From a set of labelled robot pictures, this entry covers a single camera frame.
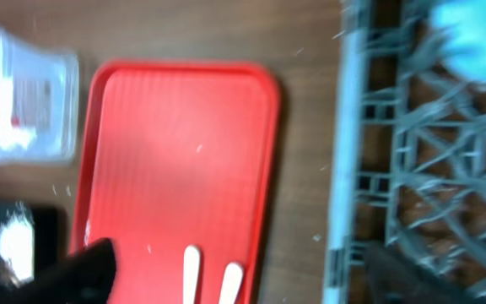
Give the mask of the food scraps and rice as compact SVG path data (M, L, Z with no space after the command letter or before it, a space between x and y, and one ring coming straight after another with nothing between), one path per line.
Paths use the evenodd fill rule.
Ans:
M0 281L19 286L34 279L35 225L24 206L5 210L0 221Z

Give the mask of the large light blue plate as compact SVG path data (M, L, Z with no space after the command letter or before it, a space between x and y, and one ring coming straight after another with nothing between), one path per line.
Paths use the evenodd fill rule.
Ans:
M446 32L446 69L460 79L486 84L486 0L438 1L429 23Z

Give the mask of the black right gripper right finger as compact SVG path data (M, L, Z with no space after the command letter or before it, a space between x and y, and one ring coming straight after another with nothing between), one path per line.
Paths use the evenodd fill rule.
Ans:
M400 253L371 242L364 266L375 304L477 304L479 299L419 267Z

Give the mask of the red snack wrapper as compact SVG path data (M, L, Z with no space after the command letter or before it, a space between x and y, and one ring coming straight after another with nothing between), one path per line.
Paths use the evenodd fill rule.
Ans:
M17 117L12 117L11 118L11 124L13 127L19 127L20 126L20 121Z

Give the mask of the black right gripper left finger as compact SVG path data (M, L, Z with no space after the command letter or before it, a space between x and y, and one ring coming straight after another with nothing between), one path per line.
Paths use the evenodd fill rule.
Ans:
M102 238L29 283L0 291L0 304L104 304L110 298L116 271L113 243Z

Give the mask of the white plastic fork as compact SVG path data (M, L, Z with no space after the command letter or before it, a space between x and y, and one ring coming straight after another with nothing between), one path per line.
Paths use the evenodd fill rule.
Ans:
M243 281L244 269L237 262L229 263L224 271L219 304L235 304Z

